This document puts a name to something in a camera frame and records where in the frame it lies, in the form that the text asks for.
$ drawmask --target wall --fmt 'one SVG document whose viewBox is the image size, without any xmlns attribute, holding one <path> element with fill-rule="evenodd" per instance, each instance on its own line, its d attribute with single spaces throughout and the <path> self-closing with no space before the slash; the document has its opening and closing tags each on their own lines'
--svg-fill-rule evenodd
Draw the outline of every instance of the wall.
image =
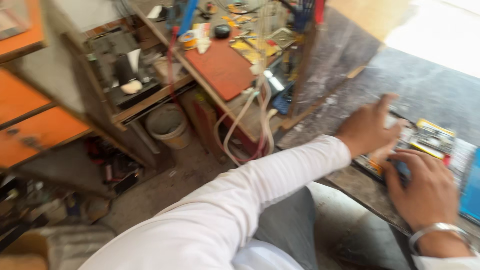
<svg viewBox="0 0 480 270">
<path fill-rule="evenodd" d="M 115 0 L 53 0 L 81 31 L 120 19 Z"/>
</svg>

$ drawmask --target white sleeve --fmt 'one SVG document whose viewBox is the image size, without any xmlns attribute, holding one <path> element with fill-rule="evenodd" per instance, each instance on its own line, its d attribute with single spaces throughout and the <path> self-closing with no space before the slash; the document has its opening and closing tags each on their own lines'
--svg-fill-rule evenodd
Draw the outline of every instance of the white sleeve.
<svg viewBox="0 0 480 270">
<path fill-rule="evenodd" d="M 263 209 L 351 162 L 347 146 L 322 135 L 220 174 L 110 241 L 86 269 L 231 269 Z"/>
<path fill-rule="evenodd" d="M 419 270 L 479 270 L 480 257 L 432 258 L 413 256 Z"/>
</svg>

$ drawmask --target orange drawer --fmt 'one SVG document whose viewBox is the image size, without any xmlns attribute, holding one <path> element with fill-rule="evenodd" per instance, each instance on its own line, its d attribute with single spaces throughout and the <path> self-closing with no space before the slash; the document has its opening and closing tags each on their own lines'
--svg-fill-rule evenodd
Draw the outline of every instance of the orange drawer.
<svg viewBox="0 0 480 270">
<path fill-rule="evenodd" d="M 0 124 L 49 103 L 31 86 L 0 68 Z"/>
<path fill-rule="evenodd" d="M 0 131 L 0 167 L 10 167 L 88 129 L 55 107 Z"/>
</svg>

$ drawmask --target soldering wire spool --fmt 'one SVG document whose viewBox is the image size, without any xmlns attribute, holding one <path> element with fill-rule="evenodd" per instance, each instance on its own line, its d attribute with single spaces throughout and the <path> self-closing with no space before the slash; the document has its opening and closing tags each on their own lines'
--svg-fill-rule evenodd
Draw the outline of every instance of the soldering wire spool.
<svg viewBox="0 0 480 270">
<path fill-rule="evenodd" d="M 183 42 L 183 47 L 185 50 L 194 49 L 197 47 L 197 38 L 195 37 L 195 32 L 190 30 L 185 34 L 180 36 L 180 42 Z"/>
</svg>

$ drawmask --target plastic bucket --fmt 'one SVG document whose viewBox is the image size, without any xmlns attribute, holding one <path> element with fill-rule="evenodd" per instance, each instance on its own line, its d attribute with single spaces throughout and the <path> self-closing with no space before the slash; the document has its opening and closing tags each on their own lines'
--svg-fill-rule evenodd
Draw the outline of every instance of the plastic bucket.
<svg viewBox="0 0 480 270">
<path fill-rule="evenodd" d="M 172 149 L 182 149 L 191 140 L 187 120 L 175 104 L 164 104 L 153 110 L 146 120 L 150 135 Z"/>
</svg>

